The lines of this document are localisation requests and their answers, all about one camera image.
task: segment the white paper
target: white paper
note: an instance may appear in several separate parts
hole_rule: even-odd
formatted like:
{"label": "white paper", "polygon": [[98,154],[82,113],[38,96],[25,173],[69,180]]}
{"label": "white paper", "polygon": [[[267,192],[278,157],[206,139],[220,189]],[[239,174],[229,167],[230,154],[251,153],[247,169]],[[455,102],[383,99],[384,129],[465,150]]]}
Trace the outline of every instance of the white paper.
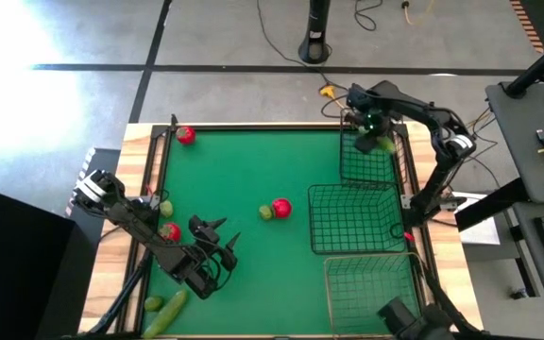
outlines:
{"label": "white paper", "polygon": [[[486,195],[471,193],[452,192],[452,194],[457,197],[467,198],[467,201],[461,204],[459,208],[457,208],[457,210],[455,211],[456,213],[486,197]],[[487,218],[486,220],[478,223],[477,225],[461,231],[461,242],[464,244],[474,245],[500,245],[501,240],[499,240],[497,225],[495,225],[494,218]]]}

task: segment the toy fruit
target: toy fruit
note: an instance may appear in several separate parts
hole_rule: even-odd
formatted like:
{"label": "toy fruit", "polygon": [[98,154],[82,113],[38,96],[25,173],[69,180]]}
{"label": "toy fruit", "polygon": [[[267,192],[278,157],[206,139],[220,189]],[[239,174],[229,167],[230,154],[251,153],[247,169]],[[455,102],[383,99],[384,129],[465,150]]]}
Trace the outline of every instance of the toy fruit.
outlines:
{"label": "toy fruit", "polygon": [[181,229],[173,222],[162,225],[162,228],[159,230],[159,234],[165,240],[171,240],[173,242],[179,242],[181,239]]}
{"label": "toy fruit", "polygon": [[262,205],[260,207],[260,216],[264,220],[269,220],[274,217],[274,212],[272,212],[272,208],[270,208],[270,206]]}
{"label": "toy fruit", "polygon": [[394,145],[394,142],[392,142],[392,140],[386,136],[377,137],[377,147],[388,153],[396,152],[396,146]]}
{"label": "toy fruit", "polygon": [[171,217],[174,214],[174,206],[166,199],[159,205],[159,211],[161,211],[163,217]]}
{"label": "toy fruit", "polygon": [[144,310],[157,312],[162,306],[162,297],[147,297],[144,301]]}
{"label": "toy fruit", "polygon": [[178,131],[176,131],[176,136],[178,142],[184,145],[190,145],[195,142],[196,133],[191,127],[180,127]]}
{"label": "toy fruit", "polygon": [[142,337],[144,339],[152,339],[165,331],[165,329],[174,322],[179,311],[181,311],[181,308],[186,303],[187,298],[188,292],[185,289],[182,289],[173,295],[169,299],[169,302],[167,302],[157,316],[155,316],[154,320],[152,320],[152,323],[150,323],[150,326],[144,331]]}
{"label": "toy fruit", "polygon": [[272,202],[272,209],[274,210],[274,217],[287,218],[291,214],[291,203],[286,198],[278,198]]}

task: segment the red tomato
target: red tomato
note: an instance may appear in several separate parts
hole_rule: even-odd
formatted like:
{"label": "red tomato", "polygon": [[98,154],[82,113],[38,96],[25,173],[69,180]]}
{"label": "red tomato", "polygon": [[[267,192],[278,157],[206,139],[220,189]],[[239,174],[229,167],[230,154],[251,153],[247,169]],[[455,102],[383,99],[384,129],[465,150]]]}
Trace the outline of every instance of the red tomato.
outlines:
{"label": "red tomato", "polygon": [[178,131],[176,131],[176,137],[178,138],[178,142],[188,145],[195,142],[196,133],[191,127],[180,127]]}
{"label": "red tomato", "polygon": [[291,214],[291,203],[286,198],[278,198],[272,202],[272,209],[274,209],[274,217],[287,218]]}
{"label": "red tomato", "polygon": [[165,223],[164,225],[162,225],[159,233],[165,240],[179,242],[179,240],[181,239],[181,229],[178,227],[177,224],[173,222]]}

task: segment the black floor stripe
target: black floor stripe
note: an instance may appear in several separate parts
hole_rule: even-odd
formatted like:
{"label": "black floor stripe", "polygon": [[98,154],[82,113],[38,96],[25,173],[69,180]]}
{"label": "black floor stripe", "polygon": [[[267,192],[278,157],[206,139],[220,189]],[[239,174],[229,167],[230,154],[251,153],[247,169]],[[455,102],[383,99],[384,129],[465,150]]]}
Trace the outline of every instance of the black floor stripe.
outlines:
{"label": "black floor stripe", "polygon": [[[266,65],[154,65],[153,72],[211,72],[211,73],[283,73],[283,74],[318,74],[313,68],[302,66],[266,66]],[[347,75],[400,75],[429,76],[456,75],[481,77],[517,77],[523,69],[468,69],[468,68],[408,68],[408,67],[345,67],[326,66],[320,68],[325,74]]]}
{"label": "black floor stripe", "polygon": [[143,71],[145,65],[140,64],[34,64],[31,70],[36,71]]}
{"label": "black floor stripe", "polygon": [[167,14],[169,13],[169,7],[172,0],[165,0],[162,3],[161,14],[159,15],[159,21],[157,22],[157,28],[155,34],[152,37],[152,43],[150,44],[150,50],[148,51],[148,58],[146,59],[145,70],[142,73],[140,79],[140,85],[138,85],[138,92],[136,98],[133,101],[133,107],[131,108],[131,114],[129,115],[129,123],[138,123],[140,121],[140,115],[142,114],[142,106],[146,98],[146,90],[148,90],[148,83],[150,82],[150,76],[152,75],[151,68],[155,64],[157,54],[159,53],[159,46],[161,46],[162,33],[165,30],[165,20],[167,20]]}
{"label": "black floor stripe", "polygon": [[[139,65],[139,64],[35,64],[31,70],[45,71],[127,71],[139,72],[193,72],[193,73],[281,73],[317,74],[314,68],[302,66],[266,65]],[[471,77],[517,77],[522,69],[467,69],[467,68],[408,68],[408,67],[345,67],[327,66],[321,70],[325,74],[346,75],[396,75],[429,76],[456,75]]]}

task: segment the green cucumber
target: green cucumber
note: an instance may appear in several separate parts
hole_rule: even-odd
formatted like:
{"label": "green cucumber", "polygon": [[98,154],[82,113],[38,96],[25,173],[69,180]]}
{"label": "green cucumber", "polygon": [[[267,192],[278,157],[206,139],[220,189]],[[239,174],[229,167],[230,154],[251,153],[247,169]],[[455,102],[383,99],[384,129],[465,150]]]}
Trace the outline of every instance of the green cucumber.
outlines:
{"label": "green cucumber", "polygon": [[188,299],[188,292],[185,289],[178,291],[173,295],[167,304],[165,304],[159,311],[155,319],[152,320],[150,326],[146,329],[142,337],[144,339],[152,339],[153,337],[161,334],[178,316],[179,311],[186,303]]}

